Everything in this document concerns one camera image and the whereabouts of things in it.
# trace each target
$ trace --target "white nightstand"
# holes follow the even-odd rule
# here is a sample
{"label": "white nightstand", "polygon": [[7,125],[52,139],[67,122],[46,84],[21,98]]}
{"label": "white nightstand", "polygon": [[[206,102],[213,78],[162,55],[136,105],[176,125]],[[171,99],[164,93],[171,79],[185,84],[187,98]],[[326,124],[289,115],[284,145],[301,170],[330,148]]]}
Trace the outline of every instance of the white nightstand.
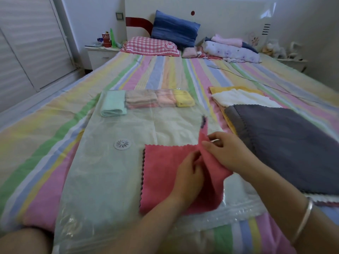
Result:
{"label": "white nightstand", "polygon": [[120,51],[117,48],[106,48],[106,47],[87,47],[85,46],[88,56],[90,57],[92,70],[99,68],[104,65],[107,61],[114,58],[115,55]]}
{"label": "white nightstand", "polygon": [[302,61],[296,61],[294,59],[277,59],[277,61],[298,70],[299,72],[303,73],[307,68],[307,59],[303,59]]}

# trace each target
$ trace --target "person's left hand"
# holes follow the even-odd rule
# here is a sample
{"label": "person's left hand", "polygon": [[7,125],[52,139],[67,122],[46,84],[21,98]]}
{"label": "person's left hand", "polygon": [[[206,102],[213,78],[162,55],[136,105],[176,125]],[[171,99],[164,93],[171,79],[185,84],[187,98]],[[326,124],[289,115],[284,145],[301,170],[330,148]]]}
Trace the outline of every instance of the person's left hand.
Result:
{"label": "person's left hand", "polygon": [[200,165],[194,165],[200,152],[191,152],[179,165],[174,188],[170,197],[182,202],[187,209],[199,195],[204,184],[204,174]]}

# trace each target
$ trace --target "yellow cloth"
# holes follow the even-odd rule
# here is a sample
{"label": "yellow cloth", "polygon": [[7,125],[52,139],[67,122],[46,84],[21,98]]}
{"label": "yellow cloth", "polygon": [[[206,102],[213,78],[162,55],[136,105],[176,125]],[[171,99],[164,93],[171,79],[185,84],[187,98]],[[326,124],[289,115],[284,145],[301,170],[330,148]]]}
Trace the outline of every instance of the yellow cloth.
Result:
{"label": "yellow cloth", "polygon": [[178,107],[192,107],[195,105],[195,102],[188,91],[174,89],[172,92]]}
{"label": "yellow cloth", "polygon": [[[219,86],[210,86],[210,91],[212,94],[215,94],[215,93],[221,93],[221,92],[224,92],[224,91],[230,91],[232,89],[236,89],[236,90],[244,90],[246,92],[249,92],[249,93],[258,93],[260,95],[263,95],[263,92],[260,91],[260,90],[256,90],[256,89],[249,89],[245,86],[230,86],[230,87],[219,87]],[[237,131],[235,130],[235,127],[234,125],[232,124],[232,122],[230,121],[230,119],[226,116],[224,110],[225,110],[225,107],[224,106],[221,106],[216,100],[214,100],[216,102],[216,104],[218,104],[221,112],[222,112],[222,115],[224,116],[224,119],[226,120],[227,122],[227,125],[228,127],[231,129],[232,133],[234,133],[235,135],[238,135],[237,134]]]}

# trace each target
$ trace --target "white headboard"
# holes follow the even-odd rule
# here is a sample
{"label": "white headboard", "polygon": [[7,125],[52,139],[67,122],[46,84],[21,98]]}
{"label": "white headboard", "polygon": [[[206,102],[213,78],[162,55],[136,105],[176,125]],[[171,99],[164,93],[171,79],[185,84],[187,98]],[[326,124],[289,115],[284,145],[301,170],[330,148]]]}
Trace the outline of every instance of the white headboard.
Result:
{"label": "white headboard", "polygon": [[149,37],[156,10],[201,24],[196,43],[218,33],[261,49],[277,0],[125,0],[127,38]]}

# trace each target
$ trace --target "gray cloth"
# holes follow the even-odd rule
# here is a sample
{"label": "gray cloth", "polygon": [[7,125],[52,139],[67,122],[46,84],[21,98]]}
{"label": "gray cloth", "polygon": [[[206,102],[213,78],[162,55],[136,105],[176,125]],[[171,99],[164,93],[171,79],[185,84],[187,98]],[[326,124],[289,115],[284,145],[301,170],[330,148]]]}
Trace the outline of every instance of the gray cloth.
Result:
{"label": "gray cloth", "polygon": [[307,193],[339,194],[339,144],[293,110],[225,109],[238,136],[267,166]]}

